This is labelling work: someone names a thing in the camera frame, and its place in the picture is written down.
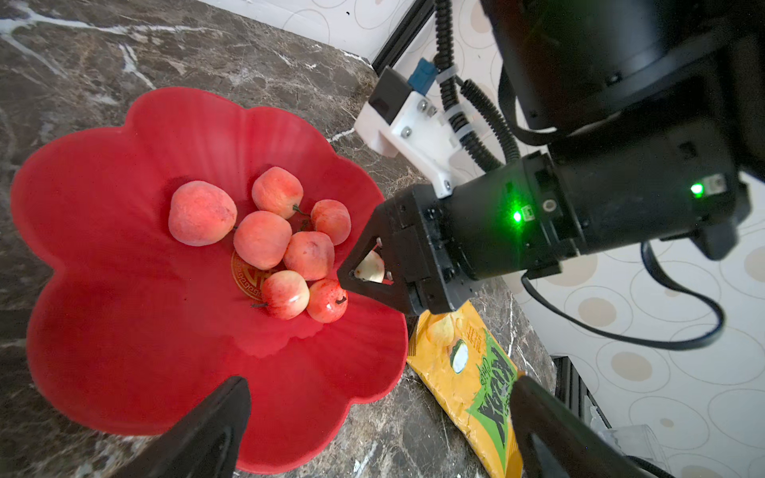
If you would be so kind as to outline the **pink peach small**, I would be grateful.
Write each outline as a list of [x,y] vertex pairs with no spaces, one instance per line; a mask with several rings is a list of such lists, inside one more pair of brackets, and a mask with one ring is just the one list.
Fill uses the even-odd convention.
[[374,250],[370,251],[355,268],[354,276],[366,282],[382,284],[386,277],[386,266],[381,255]]

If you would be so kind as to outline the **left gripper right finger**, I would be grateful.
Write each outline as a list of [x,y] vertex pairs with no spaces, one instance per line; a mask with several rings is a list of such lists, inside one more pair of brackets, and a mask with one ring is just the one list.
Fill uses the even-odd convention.
[[655,477],[657,468],[601,440],[529,376],[510,394],[512,426],[528,477]]

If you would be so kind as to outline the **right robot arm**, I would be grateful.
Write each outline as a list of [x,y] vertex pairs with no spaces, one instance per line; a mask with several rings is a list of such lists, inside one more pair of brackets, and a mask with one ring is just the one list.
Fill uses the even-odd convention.
[[566,260],[690,240],[709,260],[764,175],[760,1],[485,1],[502,59],[495,102],[458,78],[452,5],[434,57],[382,72],[356,122],[425,177],[379,205],[341,286],[406,316],[450,313],[486,279],[533,281]]

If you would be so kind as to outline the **pink peach bottom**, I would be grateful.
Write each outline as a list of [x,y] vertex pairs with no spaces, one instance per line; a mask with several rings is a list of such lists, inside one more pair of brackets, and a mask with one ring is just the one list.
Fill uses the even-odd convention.
[[263,283],[261,291],[267,313],[282,321],[292,320],[302,314],[310,299],[307,282],[299,273],[291,270],[270,276]]

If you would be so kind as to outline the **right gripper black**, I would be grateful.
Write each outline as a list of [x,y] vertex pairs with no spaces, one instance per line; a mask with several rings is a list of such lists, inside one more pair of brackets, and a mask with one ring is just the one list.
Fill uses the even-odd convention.
[[582,252],[561,167],[534,153],[438,199],[414,186],[376,208],[338,270],[341,286],[402,314],[461,307],[481,282],[544,277]]

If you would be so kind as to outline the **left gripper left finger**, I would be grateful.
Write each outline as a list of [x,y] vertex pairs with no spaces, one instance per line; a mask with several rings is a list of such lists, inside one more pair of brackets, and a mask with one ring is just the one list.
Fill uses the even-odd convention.
[[247,380],[233,376],[115,476],[231,477],[250,412]]

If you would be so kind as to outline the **pink peach top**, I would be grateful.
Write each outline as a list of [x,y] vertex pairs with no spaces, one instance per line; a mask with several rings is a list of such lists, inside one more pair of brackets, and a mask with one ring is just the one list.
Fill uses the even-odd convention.
[[185,183],[171,197],[169,233],[182,244],[201,247],[217,243],[233,230],[236,219],[233,199],[211,183]]

